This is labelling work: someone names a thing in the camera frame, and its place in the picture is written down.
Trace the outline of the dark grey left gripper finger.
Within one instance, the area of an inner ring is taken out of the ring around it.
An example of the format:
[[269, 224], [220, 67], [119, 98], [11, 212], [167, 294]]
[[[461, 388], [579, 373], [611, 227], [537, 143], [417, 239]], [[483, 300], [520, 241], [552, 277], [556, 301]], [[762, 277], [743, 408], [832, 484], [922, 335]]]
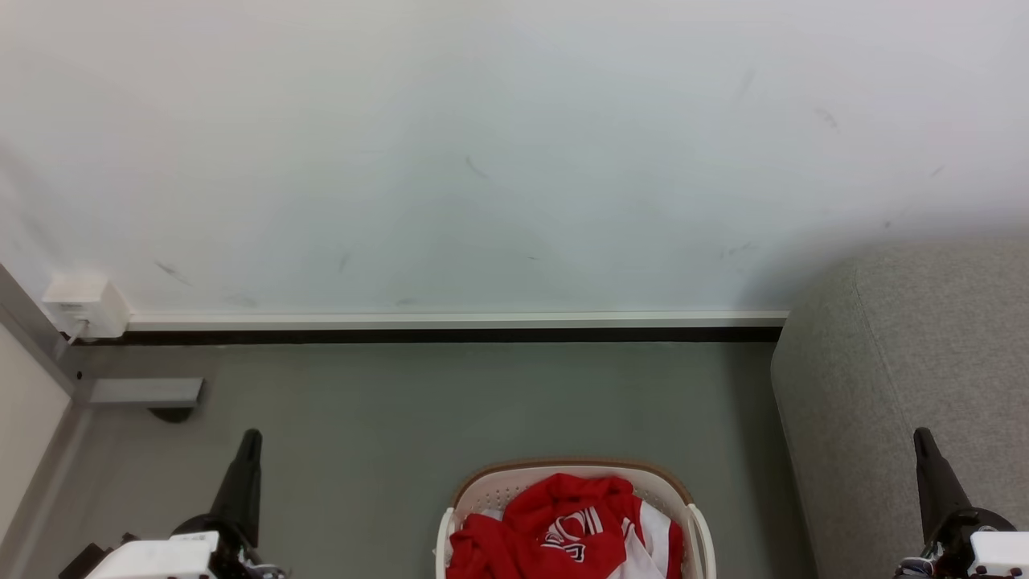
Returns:
[[260, 545], [261, 451], [261, 432], [247, 429], [210, 510], [210, 516], [230, 524], [252, 548]]

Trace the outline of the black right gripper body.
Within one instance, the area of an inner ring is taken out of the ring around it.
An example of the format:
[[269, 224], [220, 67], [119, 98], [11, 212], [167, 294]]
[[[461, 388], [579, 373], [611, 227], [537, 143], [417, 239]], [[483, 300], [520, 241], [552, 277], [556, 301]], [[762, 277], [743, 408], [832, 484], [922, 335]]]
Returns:
[[968, 539], [957, 547], [925, 545], [896, 567], [897, 578], [1018, 578], [1019, 532], [1006, 518], [973, 509]]

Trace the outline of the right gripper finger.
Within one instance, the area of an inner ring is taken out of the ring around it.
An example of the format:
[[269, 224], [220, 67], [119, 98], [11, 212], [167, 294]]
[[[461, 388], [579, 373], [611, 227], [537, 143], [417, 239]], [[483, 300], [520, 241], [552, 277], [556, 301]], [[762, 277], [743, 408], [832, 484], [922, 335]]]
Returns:
[[941, 543], [957, 547], [968, 539], [968, 528], [974, 522], [973, 504], [930, 429], [916, 429], [912, 444], [924, 541], [927, 546]]

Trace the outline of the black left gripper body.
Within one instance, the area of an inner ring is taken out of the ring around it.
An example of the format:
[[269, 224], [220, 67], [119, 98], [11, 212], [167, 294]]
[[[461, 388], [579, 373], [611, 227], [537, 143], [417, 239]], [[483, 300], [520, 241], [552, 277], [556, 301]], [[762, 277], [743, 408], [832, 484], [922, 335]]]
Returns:
[[179, 524], [170, 538], [205, 541], [211, 553], [199, 578], [283, 578], [284, 569], [265, 563], [247, 538], [242, 524], [219, 515], [198, 515]]

